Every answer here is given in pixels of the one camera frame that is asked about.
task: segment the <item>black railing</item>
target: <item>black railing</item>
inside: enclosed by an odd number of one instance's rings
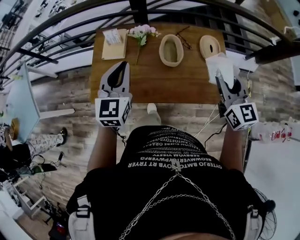
[[[27,4],[23,0],[17,0],[11,10],[2,18],[2,25],[0,27],[0,62],[10,50],[10,43],[26,8]]]
[[[299,42],[296,41],[291,41],[289,40],[284,34],[282,34],[280,31],[278,31],[277,29],[273,28],[271,25],[269,25],[267,22],[257,18],[252,12],[250,12],[249,10],[241,7],[238,4],[235,3],[231,3],[228,2],[227,0],[189,0],[190,2],[196,2],[196,3],[204,3],[207,4],[208,6],[212,6],[214,8],[221,8],[221,9],[225,9],[226,11],[229,11],[232,14],[237,14],[240,15],[244,18],[247,18],[255,23],[257,23],[258,25],[260,25],[261,27],[264,27],[266,30],[268,30],[269,32],[271,32],[272,34],[274,34],[275,36],[280,38],[280,44],[277,44],[276,46],[272,45],[272,41],[270,40],[269,37],[247,27],[244,26],[243,24],[237,23],[237,22],[233,22],[231,20],[228,20],[226,18],[222,18],[222,17],[217,17],[214,15],[209,15],[209,14],[203,14],[203,13],[199,13],[199,12],[195,12],[195,11],[189,11],[188,9],[186,10],[166,10],[166,9],[158,9],[160,7],[163,7],[165,5],[168,5],[170,3],[174,3],[177,2],[179,0],[170,0],[168,2],[164,2],[161,4],[157,4],[160,2],[160,0],[154,0],[148,4],[146,4],[146,0],[139,0],[139,1],[133,1],[130,0],[130,6],[124,8],[122,11],[117,12],[117,13],[113,13],[113,14],[107,14],[107,15],[103,15],[103,16],[99,16],[99,17],[95,17],[95,18],[91,18],[88,20],[85,20],[83,22],[79,22],[76,24],[73,24],[72,26],[69,26],[67,28],[64,28],[62,30],[59,30],[57,32],[55,32],[54,34],[44,38],[43,40],[40,40],[38,43],[36,43],[35,45],[33,45],[30,49],[26,50],[27,52],[25,52],[24,49],[22,49],[22,47],[29,41],[31,41],[35,36],[37,36],[38,34],[40,34],[41,32],[43,32],[44,30],[46,30],[47,28],[59,23],[60,21],[69,18],[73,15],[76,15],[80,12],[92,9],[92,8],[96,8],[96,7],[100,7],[100,6],[104,6],[107,4],[112,4],[112,3],[116,3],[116,2],[121,2],[122,0],[109,0],[109,1],[105,1],[105,2],[99,2],[99,0],[87,0],[85,2],[82,2],[80,4],[77,4],[73,7],[70,7],[60,13],[58,13],[57,15],[51,17],[50,19],[46,20],[45,22],[43,22],[42,24],[40,24],[38,27],[36,27],[35,29],[33,29],[30,33],[28,33],[22,40],[20,40],[20,42],[18,44],[16,44],[16,46],[14,46],[13,49],[11,49],[6,57],[3,59],[3,61],[0,63],[0,87],[5,87],[8,84],[10,84],[12,82],[12,80],[7,79],[7,76],[9,76],[12,72],[16,71],[16,69],[18,69],[23,63],[27,63],[28,61],[32,60],[33,58],[37,58],[36,61],[34,62],[30,62],[28,63],[29,66],[35,66],[35,67],[41,67],[45,64],[47,64],[48,62],[58,62],[59,59],[62,59],[64,57],[70,56],[72,54],[78,54],[78,53],[82,53],[84,51],[91,51],[93,49],[92,45],[94,43],[95,40],[95,33],[97,29],[107,29],[110,28],[112,26],[120,26],[120,25],[124,25],[127,24],[128,21],[134,19],[136,24],[139,23],[148,23],[148,14],[164,14],[164,15],[184,15],[184,16],[191,16],[191,17],[197,17],[197,18],[205,18],[205,19],[210,19],[210,20],[214,20],[216,22],[221,22],[221,23],[226,23],[232,27],[237,27],[240,28],[246,32],[252,33],[254,35],[256,35],[257,37],[259,37],[260,39],[263,39],[263,41],[266,41],[266,43],[262,43],[260,41],[256,41],[253,39],[249,39],[247,36],[243,36],[243,35],[239,35],[236,34],[234,32],[228,31],[228,30],[220,30],[223,34],[232,36],[234,38],[238,38],[241,39],[242,41],[254,44],[256,47],[261,48],[260,50],[256,50],[253,49],[252,47],[250,47],[249,45],[243,45],[241,43],[237,43],[237,42],[233,42],[229,39],[225,39],[225,43],[229,44],[229,45],[235,45],[237,47],[243,47],[246,50],[250,51],[250,54],[248,54],[246,56],[246,59],[250,59],[252,57],[255,57],[256,59],[261,59],[261,55],[262,54],[266,54],[268,51],[272,51],[274,54],[274,51],[276,51],[276,48],[280,47],[280,49],[284,49],[287,48],[289,49],[290,55],[295,55],[295,52],[291,51],[292,49],[298,47]],[[35,52],[34,55],[31,53],[32,50],[36,49],[37,47],[39,47],[41,44],[45,43],[46,41],[61,35],[63,33],[66,33],[67,31],[70,31],[72,29],[78,28],[80,26],[84,26],[87,25],[89,23],[94,23],[94,22],[98,22],[101,20],[106,20],[103,24],[101,24],[98,28],[96,28],[95,30],[90,30],[84,33],[80,33],[76,36],[71,36],[68,37],[66,39],[62,39],[61,41],[54,43],[46,48],[44,48],[43,50],[39,51],[39,52]],[[59,49],[58,51],[52,52],[50,54],[47,54],[46,56],[43,56],[42,54],[45,54],[45,52],[55,48],[56,46],[59,45],[63,45],[66,43],[70,43],[70,42],[76,42],[73,45],[69,45],[67,47],[64,47],[62,49]],[[76,50],[73,51],[71,53],[67,53],[65,55],[62,56],[58,56],[54,59],[51,59],[51,57],[74,49],[74,48],[78,48],[78,47],[84,47],[84,49],[80,49],[80,50]],[[10,61],[9,64],[7,64],[7,62],[16,54],[19,53],[20,56],[15,57],[13,61]],[[21,58],[23,56],[31,56],[23,61],[21,61],[19,64],[17,63],[19,60],[21,60]],[[272,62],[274,61],[274,59],[278,60],[280,59],[280,56],[274,56],[273,58],[268,58],[268,56],[264,56],[264,63],[266,62]]]

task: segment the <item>white paper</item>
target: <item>white paper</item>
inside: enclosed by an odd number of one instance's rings
[[[234,76],[238,75],[240,70],[233,65],[233,61],[226,57],[224,53],[219,53],[206,59],[206,65],[209,73],[210,83],[217,84],[216,71],[219,69],[224,81],[230,89],[233,88]]]
[[[103,31],[103,35],[105,36],[105,39],[109,45],[121,43],[121,37],[116,28]]]

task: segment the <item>white shoe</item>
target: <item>white shoe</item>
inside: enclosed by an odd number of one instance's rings
[[[157,108],[156,105],[154,103],[149,103],[147,106],[147,113],[150,114],[150,112],[152,111],[156,111],[157,112]]]

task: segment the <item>person's leg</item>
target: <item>person's leg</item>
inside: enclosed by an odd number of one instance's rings
[[[148,114],[139,119],[133,126],[133,129],[142,126],[159,126],[161,125],[161,119],[157,112],[157,108],[154,103],[149,103],[147,106]]]
[[[67,130],[63,128],[60,134],[53,135],[53,134],[42,134],[36,137],[35,139],[30,139],[27,141],[30,155],[39,155],[47,152],[48,150],[62,145],[66,142],[67,139]]]

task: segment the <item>patterned pants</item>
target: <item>patterned pants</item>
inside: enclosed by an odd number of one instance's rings
[[[31,139],[27,141],[30,155],[33,157],[34,155],[39,155],[47,152],[51,148],[56,147],[57,144],[62,143],[63,137],[61,134],[58,135],[46,135],[41,134],[37,136],[35,139]]]

